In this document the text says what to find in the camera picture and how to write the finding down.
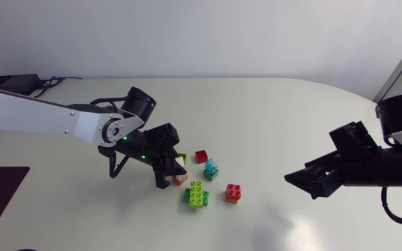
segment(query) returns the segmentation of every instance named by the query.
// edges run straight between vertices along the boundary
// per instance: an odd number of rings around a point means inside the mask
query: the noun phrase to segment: white wall
[[[372,99],[399,0],[0,0],[0,75],[293,77]]]

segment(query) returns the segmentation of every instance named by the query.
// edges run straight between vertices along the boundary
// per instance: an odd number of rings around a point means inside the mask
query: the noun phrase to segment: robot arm
[[[352,122],[330,132],[336,151],[307,162],[305,169],[285,175],[285,180],[313,199],[328,197],[341,185],[383,187],[385,211],[402,223],[387,206],[387,187],[402,186],[402,95],[383,100],[376,112],[391,148],[377,146],[362,122]]]
[[[115,102],[123,101],[121,108]],[[99,107],[98,103],[110,103]],[[110,159],[110,176],[115,178],[129,157],[153,167],[156,186],[170,183],[166,176],[182,175],[186,170],[174,159],[173,146],[179,143],[170,125],[140,132],[156,101],[132,88],[123,98],[101,98],[91,104],[60,105],[0,90],[0,129],[74,136],[98,147]],[[116,166],[116,152],[126,157]]]

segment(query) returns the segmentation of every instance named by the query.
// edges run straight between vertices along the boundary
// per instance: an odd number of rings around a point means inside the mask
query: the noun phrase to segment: red lego brick
[[[176,183],[176,184],[178,184],[178,185],[182,185],[182,183],[184,183],[184,182],[186,182],[187,181],[187,179],[188,179],[188,175],[187,174],[185,174],[184,175],[186,178],[184,179],[184,180],[182,180],[182,181],[180,181],[178,178],[181,178],[180,176],[178,177],[178,176],[172,176],[172,179],[173,179],[173,181]]]
[[[226,198],[239,200],[241,198],[240,185],[228,184],[228,188],[226,189]]]
[[[228,199],[228,198],[224,198],[224,201],[229,202],[229,203],[233,203],[233,204],[237,204],[238,200],[237,199]]]
[[[197,151],[195,156],[198,163],[206,162],[209,159],[209,157],[207,157],[206,150]]]

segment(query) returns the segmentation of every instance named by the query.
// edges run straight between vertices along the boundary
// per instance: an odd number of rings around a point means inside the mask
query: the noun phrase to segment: lime green lego brick
[[[209,203],[209,191],[204,191],[202,193],[202,205],[207,206]]]
[[[190,188],[186,188],[184,190],[184,196],[182,197],[182,201],[184,203],[188,203],[189,200],[190,200]]]
[[[182,159],[184,160],[184,164],[187,165],[187,154],[185,154],[185,153],[180,153],[179,156],[182,157]]]
[[[208,180],[213,181],[213,180],[218,176],[218,173],[219,173],[219,172],[220,172],[220,170],[217,170],[214,175],[210,175],[210,174],[207,172],[207,170],[204,170],[203,174],[204,174],[204,177],[206,177]]]
[[[188,204],[192,208],[202,207],[203,184],[201,181],[192,181],[190,185],[190,199]]]

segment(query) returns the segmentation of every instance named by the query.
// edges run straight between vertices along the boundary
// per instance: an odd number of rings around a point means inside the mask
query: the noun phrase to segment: power adapter
[[[37,74],[0,76],[0,90],[30,96],[40,80]]]

